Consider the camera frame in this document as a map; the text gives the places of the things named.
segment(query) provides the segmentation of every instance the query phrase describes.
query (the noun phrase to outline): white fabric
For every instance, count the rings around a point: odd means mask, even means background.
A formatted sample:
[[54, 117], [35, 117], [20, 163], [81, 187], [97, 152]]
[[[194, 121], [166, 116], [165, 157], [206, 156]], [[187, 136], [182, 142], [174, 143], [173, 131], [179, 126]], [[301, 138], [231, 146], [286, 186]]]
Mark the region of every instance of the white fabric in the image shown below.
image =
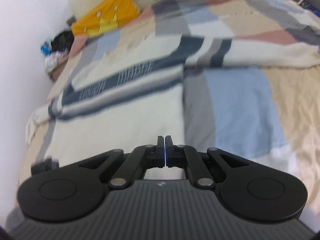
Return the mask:
[[313, 232], [318, 233], [320, 231], [320, 218], [310, 207], [304, 207], [299, 220], [309, 227]]
[[52, 72], [59, 64], [68, 59], [68, 52], [55, 51], [44, 58], [44, 68], [47, 73]]
[[285, 145], [270, 150], [269, 154], [251, 159], [253, 162], [260, 163], [270, 168], [287, 172], [297, 176], [296, 154], [291, 151], [289, 145]]
[[41, 124], [44, 124], [50, 120], [48, 113], [48, 104], [36, 109], [30, 116], [26, 125], [25, 141], [30, 146], [36, 130]]
[[303, 25], [309, 25], [315, 28], [316, 30], [320, 30], [319, 23], [313, 20], [313, 18], [310, 16], [312, 12], [309, 12], [305, 10], [303, 13], [292, 13], [288, 12], [292, 17], [294, 17], [299, 23]]
[[189, 24], [190, 33], [192, 35], [206, 36], [210, 33], [210, 30], [219, 30], [215, 33], [215, 38], [227, 38], [234, 37], [233, 31], [221, 21], [200, 22], [195, 24]]
[[125, 86], [125, 88], [112, 88], [108, 92], [87, 99], [84, 102], [71, 104], [70, 106], [64, 106], [63, 108], [60, 107], [60, 109], [58, 107], [58, 111], [61, 111], [62, 114], [77, 114], [79, 111], [90, 110], [93, 107], [99, 107], [108, 101], [110, 102], [115, 98], [129, 96], [132, 90], [135, 90], [136, 92], [144, 92], [153, 88], [155, 84], [161, 85], [161, 83], [164, 82], [174, 81], [182, 76], [182, 71], [182, 65], [172, 67], [171, 69], [159, 70], [156, 73], [150, 73], [135, 82], [130, 82]]
[[306, 43], [278, 45], [262, 41], [233, 40], [223, 64], [306, 68], [320, 64], [318, 46]]
[[[175, 144], [184, 144], [182, 85], [157, 92], [99, 113], [56, 120], [52, 141], [44, 156], [65, 166], [79, 160], [121, 148], [125, 153], [140, 145], [156, 144], [157, 136], [171, 135]], [[152, 169], [147, 179], [181, 178], [183, 171]]]

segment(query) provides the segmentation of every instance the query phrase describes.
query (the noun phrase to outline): white wall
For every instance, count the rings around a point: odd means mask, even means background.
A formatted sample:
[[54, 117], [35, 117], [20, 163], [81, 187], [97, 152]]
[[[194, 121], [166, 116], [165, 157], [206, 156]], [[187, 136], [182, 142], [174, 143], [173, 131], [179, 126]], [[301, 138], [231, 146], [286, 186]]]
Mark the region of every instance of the white wall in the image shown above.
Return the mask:
[[66, 25], [67, 0], [0, 0], [0, 225], [15, 205], [25, 124], [52, 87], [40, 45]]

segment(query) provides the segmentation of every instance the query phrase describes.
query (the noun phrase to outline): yellow pillow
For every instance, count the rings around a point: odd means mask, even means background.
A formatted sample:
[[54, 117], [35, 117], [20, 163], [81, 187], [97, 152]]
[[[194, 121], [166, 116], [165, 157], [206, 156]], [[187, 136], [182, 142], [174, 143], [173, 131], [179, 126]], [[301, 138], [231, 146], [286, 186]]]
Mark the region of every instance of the yellow pillow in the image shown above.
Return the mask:
[[121, 27], [140, 14], [133, 0], [103, 0], [79, 21], [73, 23], [73, 35], [95, 37]]

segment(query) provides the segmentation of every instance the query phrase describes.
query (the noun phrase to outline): bed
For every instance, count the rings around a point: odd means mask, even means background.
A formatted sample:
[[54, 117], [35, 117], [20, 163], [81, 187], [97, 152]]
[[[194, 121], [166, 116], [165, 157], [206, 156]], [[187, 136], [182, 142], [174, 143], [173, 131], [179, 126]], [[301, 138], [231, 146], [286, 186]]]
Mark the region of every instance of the bed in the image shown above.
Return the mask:
[[[90, 43], [32, 114], [20, 184], [60, 166], [171, 135], [303, 181], [320, 212], [320, 20], [287, 0], [158, 0]], [[148, 171], [177, 179], [180, 169]]]

